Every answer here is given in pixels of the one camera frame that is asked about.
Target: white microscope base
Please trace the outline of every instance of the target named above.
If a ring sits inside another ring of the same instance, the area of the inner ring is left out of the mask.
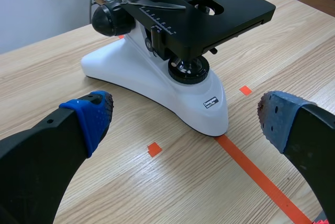
[[[228,129],[224,88],[212,70],[201,83],[181,84],[170,77],[168,61],[145,52],[127,36],[86,55],[81,65],[86,76],[137,92],[200,133],[220,136]]]

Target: wood grain surface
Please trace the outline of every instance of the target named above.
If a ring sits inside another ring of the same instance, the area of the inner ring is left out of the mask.
[[[296,0],[267,1],[277,7],[271,22],[205,57],[226,89],[227,136],[313,220],[320,205],[263,136],[256,105],[283,90],[335,113],[335,18]],[[114,40],[87,26],[0,55],[0,139],[91,91],[115,100],[110,130],[75,174],[54,223],[291,223],[213,138],[145,97],[84,76],[80,59]],[[163,149],[154,158],[153,142]]]

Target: orange tape line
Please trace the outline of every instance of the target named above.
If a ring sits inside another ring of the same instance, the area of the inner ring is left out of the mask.
[[[240,88],[240,91],[245,95],[248,96],[250,93],[252,93],[252,90],[250,90],[246,85]]]
[[[160,146],[157,145],[156,142],[148,146],[148,153],[150,154],[152,158],[155,157],[161,151],[162,151],[162,148],[160,148]]]
[[[226,152],[239,164],[239,166],[259,185],[259,187],[279,206],[279,208],[295,224],[311,224],[306,215],[290,201],[285,194],[273,184],[268,177],[248,157],[234,145],[231,140],[222,135],[215,140],[225,149]]]

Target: fine focus knob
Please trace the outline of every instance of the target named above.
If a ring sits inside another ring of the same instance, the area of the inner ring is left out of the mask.
[[[92,18],[93,28],[109,37],[127,34],[135,25],[135,19],[117,1],[98,7]]]

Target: microscope stage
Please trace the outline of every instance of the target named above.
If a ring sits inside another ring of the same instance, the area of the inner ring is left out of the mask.
[[[168,10],[126,4],[123,8],[151,31],[159,30],[164,47],[184,60],[192,59],[271,20],[275,6],[265,0],[204,0],[215,11],[205,14],[196,0],[151,0],[186,6]]]

